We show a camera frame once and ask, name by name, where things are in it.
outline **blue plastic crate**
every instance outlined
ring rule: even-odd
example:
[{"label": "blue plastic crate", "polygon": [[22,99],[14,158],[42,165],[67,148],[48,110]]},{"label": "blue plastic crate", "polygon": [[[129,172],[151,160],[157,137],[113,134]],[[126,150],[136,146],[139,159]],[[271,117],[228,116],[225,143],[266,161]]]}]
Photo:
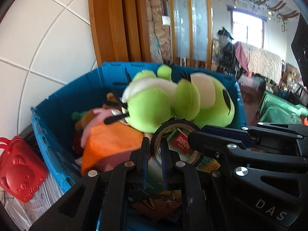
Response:
[{"label": "blue plastic crate", "polygon": [[[133,78],[143,69],[157,72],[158,64],[144,62],[107,62],[53,93],[37,107],[32,108],[32,125],[39,148],[46,165],[63,192],[81,177],[72,155],[74,111],[83,112],[101,107],[114,82],[127,82],[125,68]],[[240,88],[235,77],[213,73],[205,69],[176,67],[172,69],[172,80],[178,82],[183,71],[203,72],[217,78],[228,90],[234,106],[235,115],[230,125],[240,129],[246,126],[246,115]],[[123,92],[125,86],[116,87]]]}]

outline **green plush toy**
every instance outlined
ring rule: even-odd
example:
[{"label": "green plush toy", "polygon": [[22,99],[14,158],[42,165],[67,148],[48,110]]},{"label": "green plush toy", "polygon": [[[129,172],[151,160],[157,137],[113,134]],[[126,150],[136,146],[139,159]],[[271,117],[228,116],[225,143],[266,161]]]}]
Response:
[{"label": "green plush toy", "polygon": [[137,73],[121,100],[116,97],[123,114],[107,118],[105,124],[125,118],[133,128],[154,133],[173,116],[193,121],[200,128],[232,122],[233,102],[217,79],[204,73],[185,73],[176,84],[171,81],[171,68],[167,65],[158,68],[157,76],[150,70]]},{"label": "green plush toy", "polygon": [[185,73],[177,84],[175,93],[175,112],[179,118],[193,120],[200,112],[200,94],[191,81],[190,74]]},{"label": "green plush toy", "polygon": [[193,123],[199,128],[205,125],[226,127],[233,120],[234,104],[224,85],[216,78],[208,77],[211,78],[215,87],[215,102],[211,107],[201,107],[199,114],[193,119]]}]

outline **red bear-shaped container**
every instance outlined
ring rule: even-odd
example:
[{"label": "red bear-shaped container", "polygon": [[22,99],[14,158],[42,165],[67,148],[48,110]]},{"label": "red bear-shaped container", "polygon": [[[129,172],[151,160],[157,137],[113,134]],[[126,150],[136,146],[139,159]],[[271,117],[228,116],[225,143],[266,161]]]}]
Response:
[{"label": "red bear-shaped container", "polygon": [[47,177],[47,169],[29,145],[20,137],[11,141],[0,137],[0,186],[27,203]]}]

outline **green cloth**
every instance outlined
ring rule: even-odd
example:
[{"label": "green cloth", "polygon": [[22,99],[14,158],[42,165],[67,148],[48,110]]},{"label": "green cloth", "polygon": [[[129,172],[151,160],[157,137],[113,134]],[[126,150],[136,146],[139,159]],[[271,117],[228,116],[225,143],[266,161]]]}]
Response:
[{"label": "green cloth", "polygon": [[299,116],[277,106],[269,107],[259,121],[277,124],[302,124]]},{"label": "green cloth", "polygon": [[260,122],[280,124],[302,124],[300,116],[308,115],[308,110],[303,105],[294,105],[269,92],[264,92],[258,112]]}]

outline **stuffed animal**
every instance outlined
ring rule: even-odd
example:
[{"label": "stuffed animal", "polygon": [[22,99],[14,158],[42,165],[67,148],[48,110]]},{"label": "stuffed animal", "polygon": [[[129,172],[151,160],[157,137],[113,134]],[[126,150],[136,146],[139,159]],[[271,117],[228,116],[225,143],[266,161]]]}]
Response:
[{"label": "stuffed animal", "polygon": [[119,163],[129,160],[132,151],[140,149],[143,137],[143,133],[121,122],[108,126],[98,123],[91,128],[87,138],[81,174],[92,168],[101,172],[114,169]]},{"label": "stuffed animal", "polygon": [[[118,109],[122,110],[121,107],[118,105],[113,93],[107,94],[107,100],[103,104],[103,109]],[[96,114],[93,112],[96,109],[101,108],[93,108],[89,111],[84,111],[82,113],[74,112],[71,116],[71,118],[76,122],[75,124],[75,130],[76,132],[81,136],[86,126],[89,124],[89,122],[96,116]]]},{"label": "stuffed animal", "polygon": [[230,125],[235,109],[224,85],[213,76],[204,73],[192,74],[191,80],[196,84],[201,99],[200,112],[192,122],[199,128],[205,125]]},{"label": "stuffed animal", "polygon": [[234,104],[224,85],[204,73],[186,74],[178,84],[170,80],[171,68],[161,65],[158,77],[152,71],[143,70],[123,92],[122,99],[115,96],[122,107],[122,115],[105,119],[111,124],[121,118],[133,128],[154,133],[171,117],[185,118],[198,127],[210,124],[227,126],[234,117]]}]

